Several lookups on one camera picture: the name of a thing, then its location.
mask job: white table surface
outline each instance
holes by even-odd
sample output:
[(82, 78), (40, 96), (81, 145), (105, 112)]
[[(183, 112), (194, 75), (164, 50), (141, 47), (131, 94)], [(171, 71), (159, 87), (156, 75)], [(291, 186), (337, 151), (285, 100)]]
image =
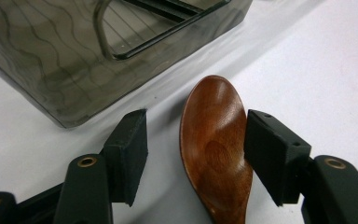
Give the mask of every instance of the white table surface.
[[(211, 74), (309, 142), (312, 157), (358, 169), (358, 0), (255, 0), (239, 26), (78, 128), (56, 126), (0, 78), (0, 190), (21, 202), (61, 183), (70, 160), (99, 152), (145, 107), (149, 156), (134, 206), (113, 204), (115, 223), (211, 223), (179, 153), (184, 101)], [(277, 208), (253, 183), (247, 223), (303, 223), (300, 204)]]

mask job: spoon bowl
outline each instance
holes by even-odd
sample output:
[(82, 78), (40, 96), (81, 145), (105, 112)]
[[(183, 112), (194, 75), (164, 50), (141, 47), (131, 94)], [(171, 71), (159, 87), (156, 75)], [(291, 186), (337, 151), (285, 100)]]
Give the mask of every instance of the spoon bowl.
[(253, 169), (244, 158), (246, 114), (223, 77), (190, 93), (181, 121), (181, 156), (194, 190), (216, 224), (244, 223)]

